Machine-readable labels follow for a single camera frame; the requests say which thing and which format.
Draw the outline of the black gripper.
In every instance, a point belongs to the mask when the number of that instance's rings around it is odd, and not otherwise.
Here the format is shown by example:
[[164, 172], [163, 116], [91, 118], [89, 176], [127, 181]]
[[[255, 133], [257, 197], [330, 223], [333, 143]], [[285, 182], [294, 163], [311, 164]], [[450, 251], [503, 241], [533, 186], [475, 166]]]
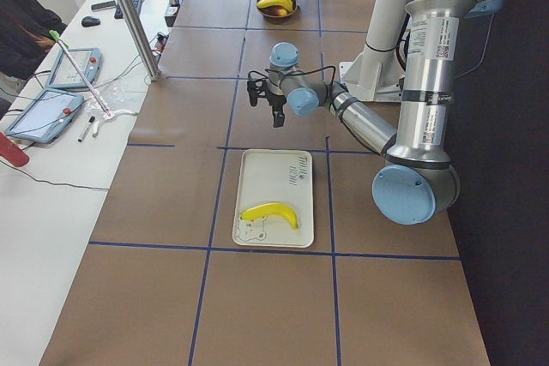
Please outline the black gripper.
[[273, 126], [280, 128], [284, 126], [285, 113], [283, 106], [287, 100], [284, 95], [272, 92], [269, 85], [270, 80], [267, 75], [261, 74], [256, 70], [248, 72], [247, 93], [250, 105], [256, 107], [259, 99], [266, 99], [272, 108]]

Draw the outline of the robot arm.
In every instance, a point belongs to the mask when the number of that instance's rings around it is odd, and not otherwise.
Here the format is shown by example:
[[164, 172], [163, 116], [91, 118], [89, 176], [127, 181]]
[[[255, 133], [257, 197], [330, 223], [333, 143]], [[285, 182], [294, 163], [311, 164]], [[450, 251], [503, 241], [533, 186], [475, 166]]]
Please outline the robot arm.
[[285, 107], [299, 116], [331, 111], [357, 140], [384, 158], [372, 183], [383, 215], [401, 225], [450, 207], [459, 177], [444, 151], [454, 97], [455, 50], [463, 20], [497, 12], [504, 0], [376, 0], [362, 52], [338, 81], [311, 81], [297, 48], [275, 45], [263, 79], [250, 78], [251, 105], [266, 99], [274, 125]]

